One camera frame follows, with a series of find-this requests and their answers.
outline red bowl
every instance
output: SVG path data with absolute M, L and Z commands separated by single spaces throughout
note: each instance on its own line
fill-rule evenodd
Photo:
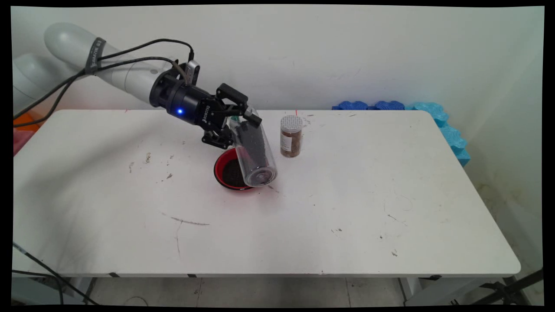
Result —
M 235 148 L 226 150 L 222 155 L 220 155 L 220 157 L 218 157 L 216 163 L 214 164 L 214 176 L 216 177 L 216 181 L 218 181 L 218 183 L 220 183 L 222 186 L 232 190 L 248 190 L 253 188 L 250 186 L 234 187 L 224 182 L 222 178 L 224 167 L 228 164 L 228 162 L 234 159 L 237 159 L 237 152 L 235 151 Z

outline blue foam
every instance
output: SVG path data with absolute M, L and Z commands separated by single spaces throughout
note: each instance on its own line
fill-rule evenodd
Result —
M 343 101 L 339 103 L 339 105 L 331 107 L 332 110 L 366 110 L 367 108 L 368 104 L 359 100 L 353 103 L 349 101 Z
M 455 155 L 459 155 L 465 149 L 467 142 L 461 138 L 461 133 L 457 129 L 446 123 L 440 131 Z
M 414 103 L 414 109 L 430 113 L 438 127 L 443 127 L 449 119 L 449 115 L 443 111 L 443 106 L 437 103 L 417 102 Z
M 459 155 L 457 155 L 457 159 L 458 162 L 461 163 L 461 166 L 464 167 L 470 161 L 470 155 L 468 155 L 468 152 L 464 149 Z
M 391 102 L 379 101 L 375 104 L 376 109 L 379 110 L 405 110 L 403 103 L 393 100 Z

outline jar lid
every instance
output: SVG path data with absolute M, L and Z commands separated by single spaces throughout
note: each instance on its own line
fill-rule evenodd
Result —
M 296 133 L 302 130 L 302 118 L 295 115 L 287 115 L 281 119 L 281 130 Z

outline clear plastic bottle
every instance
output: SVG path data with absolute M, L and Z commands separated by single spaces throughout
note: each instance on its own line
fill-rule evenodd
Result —
M 256 109 L 249 109 L 258 116 Z M 278 176 L 278 169 L 262 124 L 257 127 L 242 117 L 233 116 L 228 118 L 228 125 L 245 184 L 250 187 L 270 184 Z

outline pink object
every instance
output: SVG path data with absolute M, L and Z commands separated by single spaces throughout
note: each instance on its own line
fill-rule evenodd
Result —
M 13 128 L 13 155 L 15 156 L 17 152 L 31 139 L 34 135 L 33 131 L 18 131 Z

